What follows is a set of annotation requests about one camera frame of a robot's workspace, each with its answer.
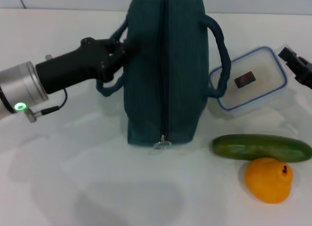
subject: container lid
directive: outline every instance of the container lid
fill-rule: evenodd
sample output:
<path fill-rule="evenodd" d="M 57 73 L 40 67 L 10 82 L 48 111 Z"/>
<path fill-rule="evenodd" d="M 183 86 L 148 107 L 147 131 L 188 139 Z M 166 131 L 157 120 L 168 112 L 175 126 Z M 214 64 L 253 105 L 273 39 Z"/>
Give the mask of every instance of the container lid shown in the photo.
<path fill-rule="evenodd" d="M 222 66 L 210 73 L 210 81 L 217 87 Z M 285 71 L 276 54 L 269 47 L 254 49 L 232 60 L 231 74 L 225 95 L 218 98 L 222 109 L 240 109 L 287 85 Z"/>

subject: white table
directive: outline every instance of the white table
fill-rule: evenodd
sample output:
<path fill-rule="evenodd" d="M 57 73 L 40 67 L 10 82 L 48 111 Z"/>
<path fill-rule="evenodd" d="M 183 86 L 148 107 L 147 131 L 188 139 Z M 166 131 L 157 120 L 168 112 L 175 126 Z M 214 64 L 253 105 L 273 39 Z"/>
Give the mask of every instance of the white table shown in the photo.
<path fill-rule="evenodd" d="M 312 16 L 211 16 L 223 29 L 231 57 L 287 43 L 312 60 Z M 0 69 L 72 51 L 84 37 L 107 38 L 124 17 L 0 10 Z M 210 63 L 219 65 L 212 35 Z M 68 93 L 62 110 L 35 124 L 22 113 L 0 121 L 0 225 L 311 225 L 312 162 L 291 164 L 290 197 L 268 205 L 245 189 L 246 162 L 213 156 L 208 149 L 214 137 L 229 133 L 276 134 L 312 144 L 312 91 L 293 79 L 283 99 L 248 115 L 225 120 L 205 109 L 194 141 L 163 152 L 127 145 L 122 90 L 103 98 L 88 81 Z M 60 104 L 63 93 L 50 98 L 37 108 Z"/>

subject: blue container rim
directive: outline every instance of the blue container rim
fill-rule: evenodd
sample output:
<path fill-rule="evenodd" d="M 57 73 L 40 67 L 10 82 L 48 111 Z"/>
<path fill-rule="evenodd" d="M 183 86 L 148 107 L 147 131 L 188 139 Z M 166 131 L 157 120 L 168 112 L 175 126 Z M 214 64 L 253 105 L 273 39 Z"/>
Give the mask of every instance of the blue container rim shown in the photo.
<path fill-rule="evenodd" d="M 245 106 L 245 105 L 247 105 L 247 104 L 249 104 L 249 103 L 252 103 L 252 102 L 254 102 L 254 101 L 258 100 L 258 99 L 261 99 L 261 98 L 263 98 L 263 97 L 265 97 L 265 96 L 267 96 L 267 95 L 269 95 L 269 94 L 271 94 L 271 93 L 273 93 L 273 92 L 276 92 L 277 90 L 280 90 L 281 88 L 284 88 L 284 87 L 287 85 L 287 76 L 286 76 L 286 73 L 285 73 L 285 71 L 284 71 L 284 69 L 283 69 L 281 63 L 279 62 L 279 60 L 278 60 L 276 54 L 275 54 L 274 51 L 273 51 L 270 47 L 268 47 L 268 46 L 262 46 L 262 47 L 259 47 L 259 48 L 257 48 L 257 49 L 254 49 L 254 50 L 252 50 L 251 52 L 248 52 L 248 53 L 246 53 L 246 54 L 244 54 L 244 55 L 242 55 L 242 56 L 240 56 L 240 57 L 238 57 L 238 58 L 232 60 L 231 62 L 240 60 L 240 59 L 242 59 L 242 58 L 244 58 L 244 57 L 246 57 L 246 56 L 248 56 L 248 55 L 250 55 L 250 54 L 252 54 L 252 53 L 254 53 L 254 52 L 256 52 L 256 51 L 262 50 L 262 49 L 267 49 L 267 50 L 269 50 L 269 52 L 270 52 L 270 53 L 272 54 L 272 56 L 274 57 L 274 59 L 275 59 L 275 61 L 276 61 L 276 63 L 277 63 L 277 66 L 278 66 L 279 70 L 281 71 L 281 73 L 282 73 L 282 75 L 283 75 L 283 77 L 284 77 L 284 83 L 282 83 L 282 85 L 279 86 L 279 87 L 276 88 L 276 89 L 273 89 L 273 90 L 271 90 L 271 91 L 269 91 L 269 92 L 267 92 L 267 93 L 265 93 L 265 94 L 262 94 L 262 95 L 260 95 L 260 96 L 258 96 L 258 97 L 255 97 L 255 98 L 253 98 L 253 99 L 251 99 L 251 100 L 246 101 L 245 103 L 242 103 L 242 104 L 240 104 L 240 105 L 236 105 L 236 106 L 231 107 L 231 108 L 226 108 L 226 107 L 224 107 L 224 106 L 222 105 L 220 99 L 217 98 L 217 101 L 218 101 L 220 107 L 221 107 L 223 110 L 229 112 L 229 111 L 238 109 L 238 108 L 240 108 L 240 107 L 242 107 L 242 106 Z M 221 68 L 222 68 L 222 66 L 220 66 L 220 67 L 214 69 L 214 70 L 209 74 L 209 79 L 211 79 L 211 75 L 212 75 L 214 72 L 216 72 L 217 70 L 219 70 L 219 69 L 221 69 Z"/>

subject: green cucumber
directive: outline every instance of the green cucumber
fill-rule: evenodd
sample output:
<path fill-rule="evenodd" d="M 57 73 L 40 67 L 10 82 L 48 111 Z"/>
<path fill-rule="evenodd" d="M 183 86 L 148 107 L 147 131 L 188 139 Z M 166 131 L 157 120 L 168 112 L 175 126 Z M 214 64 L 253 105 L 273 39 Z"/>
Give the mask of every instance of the green cucumber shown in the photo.
<path fill-rule="evenodd" d="M 296 163 L 309 160 L 312 148 L 299 140 L 273 135 L 225 135 L 212 142 L 216 155 L 238 160 L 274 158 L 281 162 Z"/>

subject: teal bag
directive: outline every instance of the teal bag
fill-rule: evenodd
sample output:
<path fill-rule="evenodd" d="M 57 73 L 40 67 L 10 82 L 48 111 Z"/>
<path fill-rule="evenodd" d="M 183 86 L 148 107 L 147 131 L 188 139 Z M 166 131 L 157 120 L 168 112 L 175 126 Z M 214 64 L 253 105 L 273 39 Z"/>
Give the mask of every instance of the teal bag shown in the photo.
<path fill-rule="evenodd" d="M 207 27 L 222 63 L 217 89 L 209 80 Z M 107 97 L 124 87 L 128 143 L 191 141 L 207 98 L 222 97 L 230 76 L 221 28 L 205 14 L 202 0 L 132 0 L 125 23 L 111 38 L 119 40 L 126 28 L 136 54 L 114 86 L 105 88 L 98 80 L 97 90 Z"/>

